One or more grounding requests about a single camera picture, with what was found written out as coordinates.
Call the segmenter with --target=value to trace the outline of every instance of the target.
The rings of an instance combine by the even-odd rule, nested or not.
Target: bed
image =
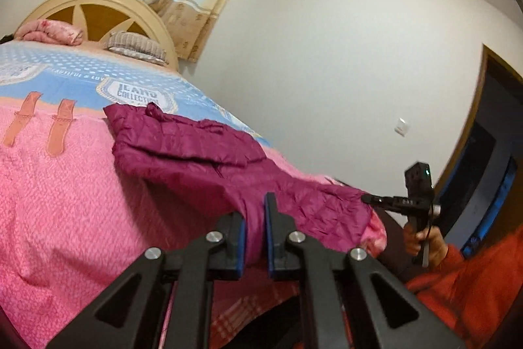
[[[114,167],[105,106],[153,102],[164,113],[227,124],[252,135],[288,174],[331,184],[292,168],[182,78],[167,29],[140,0],[48,0],[22,24],[41,18],[74,24],[88,41],[0,45],[0,205],[9,206],[0,214],[0,306],[31,349],[44,348],[146,248],[185,247],[215,223],[161,185]],[[103,50],[118,30],[159,42],[168,67]],[[365,238],[370,251],[379,251],[386,236],[377,216],[373,221]],[[211,347],[296,292],[269,281],[264,264],[248,268],[239,283],[217,284]]]

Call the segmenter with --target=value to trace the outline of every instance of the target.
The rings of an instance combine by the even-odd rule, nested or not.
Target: person
[[[461,337],[479,349],[493,336],[523,284],[523,225],[498,244],[465,260],[446,244],[437,226],[415,233],[403,228],[407,253],[416,256],[430,242],[429,268],[406,286]]]

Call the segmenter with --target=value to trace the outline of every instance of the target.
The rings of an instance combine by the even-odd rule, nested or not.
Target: striped pillow
[[[112,46],[108,48],[109,51],[114,52],[115,54],[125,55],[126,57],[136,58],[137,60],[152,62],[153,64],[165,67],[165,61],[162,61],[159,58],[153,57],[149,54],[144,54],[143,52],[137,52],[135,50],[124,48],[123,46]]]
[[[169,64],[169,61],[166,59],[166,53],[161,48],[160,44],[139,33],[125,32],[123,30],[112,33],[105,43],[104,48],[110,49],[114,47],[127,48],[136,52],[141,52],[142,54],[150,55],[158,58],[166,64]]]

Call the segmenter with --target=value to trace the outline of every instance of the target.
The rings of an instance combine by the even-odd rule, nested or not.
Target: arched headboard
[[[84,39],[103,43],[111,32],[128,30],[157,41],[166,52],[168,67],[178,71],[173,39],[161,18],[141,0],[48,0],[24,23],[47,18],[80,27]]]

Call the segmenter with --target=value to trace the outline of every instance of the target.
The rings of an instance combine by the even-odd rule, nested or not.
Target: purple jacket
[[[371,208],[351,187],[291,177],[248,133],[164,114],[155,104],[113,104],[104,111],[116,135],[116,165],[129,175],[163,183],[195,210],[219,217],[234,210],[247,222],[247,262],[262,253],[263,199],[276,193],[278,209],[300,231],[326,247],[348,251],[360,243]]]

